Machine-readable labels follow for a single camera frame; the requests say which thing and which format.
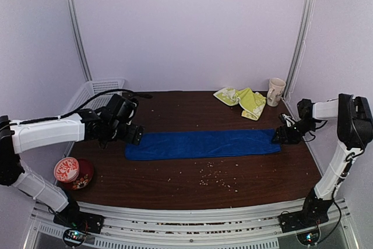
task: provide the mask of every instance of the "red and white bowl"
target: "red and white bowl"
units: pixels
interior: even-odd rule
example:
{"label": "red and white bowl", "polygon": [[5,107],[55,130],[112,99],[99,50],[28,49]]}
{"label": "red and white bowl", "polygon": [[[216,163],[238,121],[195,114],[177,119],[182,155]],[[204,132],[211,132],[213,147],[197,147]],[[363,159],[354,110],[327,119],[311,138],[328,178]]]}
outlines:
{"label": "red and white bowl", "polygon": [[79,163],[73,157],[60,160],[54,167],[54,177],[63,183],[70,183],[79,176]]}

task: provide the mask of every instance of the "wooden table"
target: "wooden table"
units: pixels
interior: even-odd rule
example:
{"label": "wooden table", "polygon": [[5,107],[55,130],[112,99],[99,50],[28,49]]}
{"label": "wooden table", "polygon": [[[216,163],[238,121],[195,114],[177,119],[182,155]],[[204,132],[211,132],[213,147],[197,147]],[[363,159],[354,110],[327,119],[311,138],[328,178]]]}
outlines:
{"label": "wooden table", "polygon": [[[283,103],[266,106],[259,121],[241,117],[212,92],[156,92],[140,100],[134,123],[146,132],[266,129],[281,125]],[[93,162],[95,177],[73,192],[78,201],[143,209],[216,209],[271,204],[305,197],[320,173],[305,143],[271,155],[214,159],[126,160],[125,144],[80,142],[71,156]]]}

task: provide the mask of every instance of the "folded blue cloth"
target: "folded blue cloth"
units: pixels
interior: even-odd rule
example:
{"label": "folded blue cloth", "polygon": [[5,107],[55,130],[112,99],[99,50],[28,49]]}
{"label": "folded blue cloth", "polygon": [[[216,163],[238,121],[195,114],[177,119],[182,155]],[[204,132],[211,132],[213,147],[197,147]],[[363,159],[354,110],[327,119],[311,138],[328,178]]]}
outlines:
{"label": "folded blue cloth", "polygon": [[126,145],[129,160],[197,159],[262,155],[281,151],[274,129],[159,132],[144,134],[139,146]]}

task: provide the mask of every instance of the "green and white cloth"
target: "green and white cloth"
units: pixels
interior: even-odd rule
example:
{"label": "green and white cloth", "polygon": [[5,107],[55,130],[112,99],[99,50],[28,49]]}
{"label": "green and white cloth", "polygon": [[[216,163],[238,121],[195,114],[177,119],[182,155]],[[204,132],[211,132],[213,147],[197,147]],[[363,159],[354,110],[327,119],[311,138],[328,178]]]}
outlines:
{"label": "green and white cloth", "polygon": [[214,93],[214,97],[228,106],[240,104],[242,109],[244,109],[241,116],[254,121],[259,119],[266,105],[266,98],[258,92],[254,93],[250,88],[236,90],[231,87],[225,87]]}

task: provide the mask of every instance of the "white mug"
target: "white mug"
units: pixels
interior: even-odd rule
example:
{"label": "white mug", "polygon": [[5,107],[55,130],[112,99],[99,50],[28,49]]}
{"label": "white mug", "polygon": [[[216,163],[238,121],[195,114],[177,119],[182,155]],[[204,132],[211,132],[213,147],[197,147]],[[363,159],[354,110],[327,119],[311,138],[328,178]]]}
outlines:
{"label": "white mug", "polygon": [[284,92],[286,82],[280,78],[269,79],[268,93],[267,93],[267,104],[272,107],[279,105],[281,96]]}

